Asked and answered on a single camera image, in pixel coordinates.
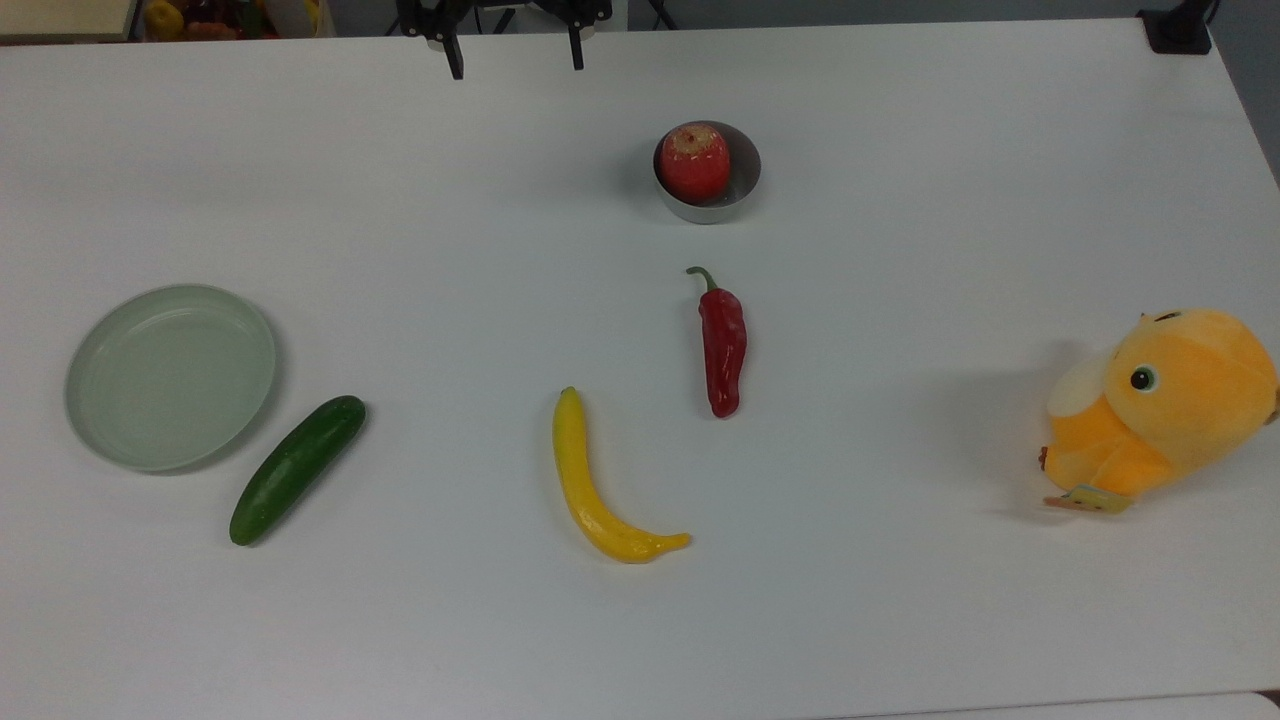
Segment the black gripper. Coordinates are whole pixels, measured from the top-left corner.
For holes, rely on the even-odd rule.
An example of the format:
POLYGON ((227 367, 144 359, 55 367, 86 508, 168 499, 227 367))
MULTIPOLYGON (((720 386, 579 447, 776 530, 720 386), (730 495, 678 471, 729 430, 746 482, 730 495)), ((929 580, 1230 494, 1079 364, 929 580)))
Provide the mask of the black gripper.
POLYGON ((396 1, 401 33, 438 42, 454 79, 465 77, 465 59, 457 37, 463 19, 471 17, 472 10, 515 10, 521 6, 536 8, 566 28, 575 70, 585 68, 582 41, 596 23, 613 17, 612 1, 396 1))

